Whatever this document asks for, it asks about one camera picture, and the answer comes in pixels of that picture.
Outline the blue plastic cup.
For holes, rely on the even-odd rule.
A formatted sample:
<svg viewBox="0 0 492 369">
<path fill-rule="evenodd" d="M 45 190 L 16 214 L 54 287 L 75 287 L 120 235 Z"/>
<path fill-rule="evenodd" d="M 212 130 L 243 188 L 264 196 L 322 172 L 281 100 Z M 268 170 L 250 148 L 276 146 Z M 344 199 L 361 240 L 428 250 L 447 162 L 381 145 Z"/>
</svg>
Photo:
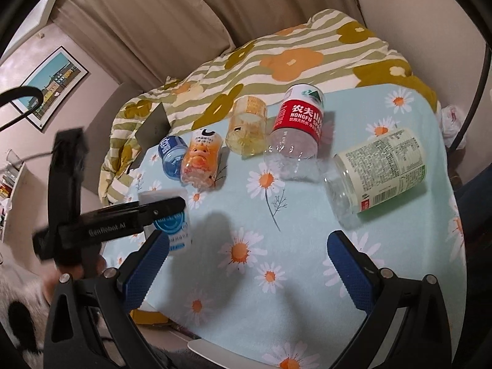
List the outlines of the blue plastic cup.
<svg viewBox="0 0 492 369">
<path fill-rule="evenodd" d="M 181 179 L 181 166 L 188 146 L 179 136 L 166 136 L 158 145 L 164 174 L 174 181 Z"/>
</svg>

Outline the yellow clear cup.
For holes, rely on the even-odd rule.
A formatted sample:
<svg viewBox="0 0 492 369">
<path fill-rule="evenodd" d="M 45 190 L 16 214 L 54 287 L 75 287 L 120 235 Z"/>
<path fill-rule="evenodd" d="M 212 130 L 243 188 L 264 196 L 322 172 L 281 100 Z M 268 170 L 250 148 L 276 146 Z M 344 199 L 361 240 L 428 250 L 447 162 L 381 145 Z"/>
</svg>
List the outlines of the yellow clear cup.
<svg viewBox="0 0 492 369">
<path fill-rule="evenodd" d="M 242 157 L 264 152 L 266 148 L 266 103 L 255 96 L 242 96 L 233 104 L 226 145 Z"/>
</svg>

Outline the grey headboard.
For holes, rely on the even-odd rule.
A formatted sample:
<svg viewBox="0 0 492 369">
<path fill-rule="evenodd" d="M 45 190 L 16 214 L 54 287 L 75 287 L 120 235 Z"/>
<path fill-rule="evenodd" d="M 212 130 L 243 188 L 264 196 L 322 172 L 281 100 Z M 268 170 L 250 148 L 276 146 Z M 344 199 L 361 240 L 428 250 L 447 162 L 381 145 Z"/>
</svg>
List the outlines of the grey headboard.
<svg viewBox="0 0 492 369">
<path fill-rule="evenodd" d="M 122 83 L 103 104 L 84 131 L 88 146 L 82 186 L 98 196 L 101 167 L 109 150 L 109 138 L 113 120 L 122 106 L 143 92 L 131 83 Z"/>
</svg>

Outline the dark grey laptop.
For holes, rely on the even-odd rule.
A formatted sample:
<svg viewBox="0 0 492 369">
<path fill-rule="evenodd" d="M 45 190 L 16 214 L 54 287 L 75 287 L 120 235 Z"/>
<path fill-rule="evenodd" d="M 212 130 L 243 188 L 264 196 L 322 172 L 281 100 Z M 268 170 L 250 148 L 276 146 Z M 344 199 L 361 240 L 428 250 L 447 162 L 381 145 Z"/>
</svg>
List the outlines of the dark grey laptop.
<svg viewBox="0 0 492 369">
<path fill-rule="evenodd" d="M 162 104 L 152 110 L 149 117 L 135 133 L 138 145 L 143 152 L 158 144 L 170 130 L 169 120 Z"/>
</svg>

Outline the orange cartoon bottle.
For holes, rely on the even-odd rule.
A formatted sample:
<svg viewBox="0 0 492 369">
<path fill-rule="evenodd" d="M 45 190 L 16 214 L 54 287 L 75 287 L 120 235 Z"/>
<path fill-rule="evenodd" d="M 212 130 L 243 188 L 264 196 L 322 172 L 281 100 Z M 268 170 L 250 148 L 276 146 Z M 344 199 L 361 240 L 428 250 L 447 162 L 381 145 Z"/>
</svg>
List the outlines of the orange cartoon bottle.
<svg viewBox="0 0 492 369">
<path fill-rule="evenodd" d="M 181 181 L 198 190 L 213 187 L 219 168 L 222 137 L 213 130 L 194 130 L 181 165 Z"/>
</svg>

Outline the daisy print tablecloth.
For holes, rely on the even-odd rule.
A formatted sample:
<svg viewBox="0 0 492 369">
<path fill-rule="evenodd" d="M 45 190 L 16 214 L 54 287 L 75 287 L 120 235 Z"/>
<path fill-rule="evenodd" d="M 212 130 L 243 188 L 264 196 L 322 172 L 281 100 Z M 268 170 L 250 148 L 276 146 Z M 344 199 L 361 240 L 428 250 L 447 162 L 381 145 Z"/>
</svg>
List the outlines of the daisy print tablecloth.
<svg viewBox="0 0 492 369">
<path fill-rule="evenodd" d="M 437 277 L 451 342 L 465 316 L 463 236 L 438 120 L 415 93 L 406 113 L 389 107 L 393 84 L 325 98 L 319 166 L 370 139 L 369 128 L 408 128 L 426 156 L 423 182 L 340 222 L 322 182 L 284 181 L 262 156 L 224 151 L 214 189 L 188 193 L 192 246 L 170 256 L 147 303 L 196 338 L 276 368 L 330 367 L 365 317 L 328 259 L 335 230 L 377 266 L 403 278 Z"/>
</svg>

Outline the green label clear jar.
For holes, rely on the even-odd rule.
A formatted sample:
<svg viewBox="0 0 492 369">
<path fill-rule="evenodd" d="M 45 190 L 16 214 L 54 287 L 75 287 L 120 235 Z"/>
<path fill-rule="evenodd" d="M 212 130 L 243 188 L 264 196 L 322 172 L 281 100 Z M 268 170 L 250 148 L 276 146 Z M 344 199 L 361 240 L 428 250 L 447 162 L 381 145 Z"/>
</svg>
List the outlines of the green label clear jar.
<svg viewBox="0 0 492 369">
<path fill-rule="evenodd" d="M 410 129 L 396 128 L 335 154 L 323 180 L 342 222 L 414 188 L 425 175 L 421 142 Z"/>
</svg>

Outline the white plastic bag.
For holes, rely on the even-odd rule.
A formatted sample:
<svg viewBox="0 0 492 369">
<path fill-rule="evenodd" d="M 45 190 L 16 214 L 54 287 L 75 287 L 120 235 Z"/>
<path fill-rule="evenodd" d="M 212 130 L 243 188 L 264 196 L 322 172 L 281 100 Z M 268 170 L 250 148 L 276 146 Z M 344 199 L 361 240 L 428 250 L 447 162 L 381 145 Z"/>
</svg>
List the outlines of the white plastic bag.
<svg viewBox="0 0 492 369">
<path fill-rule="evenodd" d="M 449 105 L 441 109 L 441 125 L 444 145 L 451 145 L 459 133 L 465 121 L 465 114 L 455 105 Z"/>
</svg>

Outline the red label water bottle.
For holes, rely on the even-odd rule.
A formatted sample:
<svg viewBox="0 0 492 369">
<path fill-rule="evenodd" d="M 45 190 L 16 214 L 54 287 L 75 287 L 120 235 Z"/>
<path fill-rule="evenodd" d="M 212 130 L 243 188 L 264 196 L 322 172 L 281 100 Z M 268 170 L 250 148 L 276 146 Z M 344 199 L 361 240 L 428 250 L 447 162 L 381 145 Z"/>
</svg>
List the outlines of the red label water bottle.
<svg viewBox="0 0 492 369">
<path fill-rule="evenodd" d="M 264 153 L 268 169 L 282 180 L 319 180 L 323 103 L 323 93 L 314 85 L 295 84 L 284 94 Z"/>
</svg>

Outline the beige curtain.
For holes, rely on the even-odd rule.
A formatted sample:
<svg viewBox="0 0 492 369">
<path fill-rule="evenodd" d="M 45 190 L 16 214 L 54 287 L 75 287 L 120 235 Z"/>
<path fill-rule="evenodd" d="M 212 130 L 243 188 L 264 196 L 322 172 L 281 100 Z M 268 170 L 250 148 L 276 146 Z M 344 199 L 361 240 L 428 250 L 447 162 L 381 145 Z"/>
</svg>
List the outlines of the beige curtain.
<svg viewBox="0 0 492 369">
<path fill-rule="evenodd" d="M 115 81 L 144 90 L 246 42 L 358 0 L 57 0 L 52 21 Z"/>
</svg>

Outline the striped floral duvet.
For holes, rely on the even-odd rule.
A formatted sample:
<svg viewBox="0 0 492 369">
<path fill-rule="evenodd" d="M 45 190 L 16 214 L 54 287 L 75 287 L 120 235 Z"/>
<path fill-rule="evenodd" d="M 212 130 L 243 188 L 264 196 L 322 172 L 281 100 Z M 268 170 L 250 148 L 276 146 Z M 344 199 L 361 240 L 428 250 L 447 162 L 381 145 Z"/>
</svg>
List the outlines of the striped floral duvet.
<svg viewBox="0 0 492 369">
<path fill-rule="evenodd" d="M 440 110 L 435 91 L 414 75 L 400 53 L 349 15 L 325 9 L 125 102 L 111 125 L 99 173 L 100 202 L 108 206 L 124 200 L 133 182 L 129 167 L 142 149 L 136 132 L 156 108 L 163 108 L 171 133 L 181 135 L 225 119 L 241 96 L 255 95 L 273 105 L 297 83 L 323 93 L 391 83 L 397 90 L 387 101 L 396 113 L 409 110 L 415 93 L 434 113 Z"/>
</svg>

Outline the framed wall picture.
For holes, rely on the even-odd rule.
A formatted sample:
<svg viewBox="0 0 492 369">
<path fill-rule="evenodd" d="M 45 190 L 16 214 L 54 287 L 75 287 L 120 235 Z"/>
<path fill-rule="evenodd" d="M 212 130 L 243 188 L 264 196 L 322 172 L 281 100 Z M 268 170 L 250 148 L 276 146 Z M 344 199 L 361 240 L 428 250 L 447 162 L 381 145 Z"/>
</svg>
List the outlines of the framed wall picture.
<svg viewBox="0 0 492 369">
<path fill-rule="evenodd" d="M 42 104 L 27 120 L 40 132 L 72 90 L 88 75 L 88 70 L 64 47 L 57 48 L 44 59 L 22 83 L 37 88 L 43 96 Z"/>
</svg>

